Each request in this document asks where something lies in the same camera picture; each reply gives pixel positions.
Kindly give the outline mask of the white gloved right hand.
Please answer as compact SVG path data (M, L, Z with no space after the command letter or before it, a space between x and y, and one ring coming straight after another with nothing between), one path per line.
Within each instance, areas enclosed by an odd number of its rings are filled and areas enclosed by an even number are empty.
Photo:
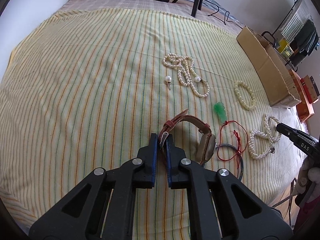
M310 194L309 199L306 201L310 203L316 200L319 197L319 167L314 165L314 161L310 157L306 157L300 167L298 179L295 184L294 193L303 194L306 191L307 182L311 181L312 183L316 183L315 188L313 189L312 193Z

